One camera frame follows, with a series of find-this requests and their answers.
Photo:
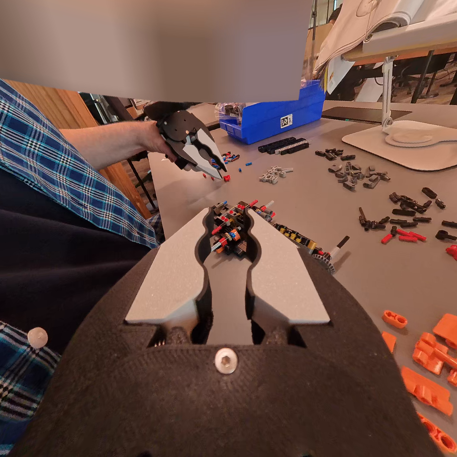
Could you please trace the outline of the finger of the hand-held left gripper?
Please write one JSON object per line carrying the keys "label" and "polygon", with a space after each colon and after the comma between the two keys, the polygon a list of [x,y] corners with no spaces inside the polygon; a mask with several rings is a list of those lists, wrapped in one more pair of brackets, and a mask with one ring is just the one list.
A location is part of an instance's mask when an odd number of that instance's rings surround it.
{"label": "finger of the hand-held left gripper", "polygon": [[211,134],[205,129],[198,129],[195,135],[194,145],[197,146],[200,155],[207,161],[210,168],[217,165],[227,172],[226,164]]}
{"label": "finger of the hand-held left gripper", "polygon": [[196,146],[192,144],[184,145],[184,152],[195,162],[194,168],[215,179],[222,179],[220,172],[215,169],[207,159],[203,158]]}

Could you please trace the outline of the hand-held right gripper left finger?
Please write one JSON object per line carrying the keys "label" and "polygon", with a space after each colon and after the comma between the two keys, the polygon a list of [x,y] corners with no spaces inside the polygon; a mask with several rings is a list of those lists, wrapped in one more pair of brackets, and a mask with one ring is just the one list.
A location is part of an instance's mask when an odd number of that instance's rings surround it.
{"label": "hand-held right gripper left finger", "polygon": [[211,253],[214,210],[203,209],[158,249],[125,321],[152,324],[166,333],[186,331],[194,344],[206,344],[214,314],[204,261]]}

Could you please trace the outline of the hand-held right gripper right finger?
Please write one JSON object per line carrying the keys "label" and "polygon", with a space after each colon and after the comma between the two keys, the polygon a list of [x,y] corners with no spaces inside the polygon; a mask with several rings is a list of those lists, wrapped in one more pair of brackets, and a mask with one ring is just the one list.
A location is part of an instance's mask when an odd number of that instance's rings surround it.
{"label": "hand-held right gripper right finger", "polygon": [[301,256],[302,250],[252,209],[245,209],[248,267],[245,312],[260,345],[275,330],[330,323],[329,314]]}

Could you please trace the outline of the partly built lego vehicle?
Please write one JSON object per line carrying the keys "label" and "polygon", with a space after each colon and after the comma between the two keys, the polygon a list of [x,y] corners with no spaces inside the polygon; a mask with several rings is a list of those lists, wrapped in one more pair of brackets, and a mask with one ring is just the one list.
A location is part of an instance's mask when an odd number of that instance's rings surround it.
{"label": "partly built lego vehicle", "polygon": [[349,241],[350,237],[345,236],[332,250],[324,250],[312,239],[305,237],[299,231],[290,229],[273,221],[276,213],[271,209],[274,201],[266,205],[259,205],[258,200],[250,203],[239,201],[235,205],[223,201],[212,206],[214,211],[214,228],[212,236],[214,239],[212,252],[227,255],[234,254],[239,258],[246,256],[247,235],[244,223],[244,211],[252,209],[257,215],[271,225],[275,230],[287,237],[297,248],[303,249],[317,260],[331,275],[334,275],[336,268],[335,259],[341,249]]}

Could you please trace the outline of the pile of mixed lego pins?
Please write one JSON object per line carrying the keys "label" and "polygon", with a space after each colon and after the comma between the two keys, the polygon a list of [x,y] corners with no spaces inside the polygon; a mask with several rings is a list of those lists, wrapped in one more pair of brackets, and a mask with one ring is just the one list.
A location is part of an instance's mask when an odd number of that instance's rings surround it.
{"label": "pile of mixed lego pins", "polygon": [[[231,154],[230,151],[221,155],[221,160],[225,166],[229,163],[237,161],[239,158],[240,154]],[[213,168],[221,169],[221,166],[215,161],[215,159],[211,159],[210,164]]]}

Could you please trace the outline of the pile of dark grey lego pieces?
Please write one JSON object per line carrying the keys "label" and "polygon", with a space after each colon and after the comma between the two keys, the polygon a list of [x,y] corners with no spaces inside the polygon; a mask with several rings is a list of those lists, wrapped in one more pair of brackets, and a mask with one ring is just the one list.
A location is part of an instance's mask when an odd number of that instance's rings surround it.
{"label": "pile of dark grey lego pieces", "polygon": [[352,162],[343,164],[334,163],[328,168],[328,173],[334,176],[336,182],[348,191],[355,192],[358,189],[373,190],[381,183],[391,182],[391,175],[374,165],[362,167]]}

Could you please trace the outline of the scatter of black lego pieces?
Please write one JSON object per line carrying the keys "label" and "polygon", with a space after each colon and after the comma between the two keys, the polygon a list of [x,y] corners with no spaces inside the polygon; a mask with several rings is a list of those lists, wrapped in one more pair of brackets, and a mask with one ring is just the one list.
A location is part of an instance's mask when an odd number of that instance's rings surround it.
{"label": "scatter of black lego pieces", "polygon": [[[358,223],[366,233],[376,232],[383,237],[391,233],[389,243],[421,245],[435,239],[441,243],[456,244],[456,213],[447,214],[448,205],[429,187],[421,189],[422,199],[392,192],[388,196],[391,207],[388,213],[377,219],[369,219],[364,210],[358,208]],[[396,229],[416,233],[427,238],[426,242],[409,243],[399,241]]]}

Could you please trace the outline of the group of orange lego pieces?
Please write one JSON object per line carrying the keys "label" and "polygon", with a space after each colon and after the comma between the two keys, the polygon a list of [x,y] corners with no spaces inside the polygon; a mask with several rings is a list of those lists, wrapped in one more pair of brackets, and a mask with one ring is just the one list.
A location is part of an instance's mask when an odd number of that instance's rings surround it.
{"label": "group of orange lego pieces", "polygon": [[[456,387],[456,358],[448,353],[449,347],[456,349],[456,316],[447,313],[432,333],[424,332],[420,336],[415,343],[412,358],[417,365],[436,376],[440,375],[443,367],[447,365],[450,369],[447,382]],[[407,367],[402,367],[401,375],[407,391],[417,400],[447,416],[453,414],[454,407],[447,388]],[[441,451],[456,454],[456,441],[422,414],[418,416]]]}

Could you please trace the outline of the person's left hand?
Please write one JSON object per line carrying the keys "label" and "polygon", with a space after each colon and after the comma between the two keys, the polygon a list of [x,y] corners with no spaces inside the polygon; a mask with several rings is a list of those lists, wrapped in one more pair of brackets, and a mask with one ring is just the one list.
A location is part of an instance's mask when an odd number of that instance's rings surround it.
{"label": "person's left hand", "polygon": [[137,127],[139,128],[138,144],[140,151],[157,152],[170,162],[176,162],[177,157],[160,134],[156,121],[139,122]]}

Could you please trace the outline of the clear plastic parts bag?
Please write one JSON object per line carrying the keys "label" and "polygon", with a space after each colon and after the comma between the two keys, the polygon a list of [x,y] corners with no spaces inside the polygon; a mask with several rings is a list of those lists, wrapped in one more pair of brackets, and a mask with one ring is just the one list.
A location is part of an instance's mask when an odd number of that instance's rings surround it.
{"label": "clear plastic parts bag", "polygon": [[237,122],[241,123],[243,110],[246,106],[247,104],[244,102],[220,102],[215,105],[214,114],[218,119],[237,119]]}

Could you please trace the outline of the blue storage bin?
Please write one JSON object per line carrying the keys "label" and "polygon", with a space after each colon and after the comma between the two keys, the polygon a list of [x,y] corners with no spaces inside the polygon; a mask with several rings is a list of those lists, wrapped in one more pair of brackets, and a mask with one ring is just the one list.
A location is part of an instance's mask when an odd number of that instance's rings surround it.
{"label": "blue storage bin", "polygon": [[240,122],[220,115],[219,124],[233,139],[253,144],[319,120],[324,100],[319,80],[312,80],[300,89],[298,100],[249,105],[243,108]]}

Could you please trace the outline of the dark navy garment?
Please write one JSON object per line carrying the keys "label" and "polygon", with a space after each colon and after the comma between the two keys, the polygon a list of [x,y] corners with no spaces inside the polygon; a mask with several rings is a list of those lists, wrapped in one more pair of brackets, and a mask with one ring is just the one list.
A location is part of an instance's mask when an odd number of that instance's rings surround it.
{"label": "dark navy garment", "polygon": [[89,316],[105,334],[119,325],[152,248],[100,229],[1,171],[1,321],[43,328],[63,354]]}

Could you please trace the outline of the blue plaid shirt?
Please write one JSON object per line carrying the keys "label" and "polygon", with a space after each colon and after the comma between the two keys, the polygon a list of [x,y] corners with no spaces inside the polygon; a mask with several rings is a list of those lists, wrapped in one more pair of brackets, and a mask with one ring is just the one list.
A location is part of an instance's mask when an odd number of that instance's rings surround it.
{"label": "blue plaid shirt", "polygon": [[[39,109],[0,83],[0,171],[74,214],[152,249],[164,241],[160,214],[146,219],[93,168]],[[0,323],[0,449],[8,456],[36,414],[61,354],[41,328]]]}

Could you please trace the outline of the black flat pad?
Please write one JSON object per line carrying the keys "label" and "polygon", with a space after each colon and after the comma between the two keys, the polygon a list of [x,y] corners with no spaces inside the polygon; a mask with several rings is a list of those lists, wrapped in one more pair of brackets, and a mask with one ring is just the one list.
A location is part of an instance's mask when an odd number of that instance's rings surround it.
{"label": "black flat pad", "polygon": [[322,118],[369,124],[382,123],[382,109],[334,106],[322,112]]}

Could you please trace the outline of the open instruction booklet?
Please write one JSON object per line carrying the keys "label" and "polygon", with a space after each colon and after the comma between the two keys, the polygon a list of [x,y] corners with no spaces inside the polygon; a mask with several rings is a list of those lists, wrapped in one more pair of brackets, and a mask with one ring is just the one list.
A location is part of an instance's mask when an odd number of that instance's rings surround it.
{"label": "open instruction booklet", "polygon": [[457,2],[422,0],[344,1],[324,40],[315,75],[329,63],[456,42]]}

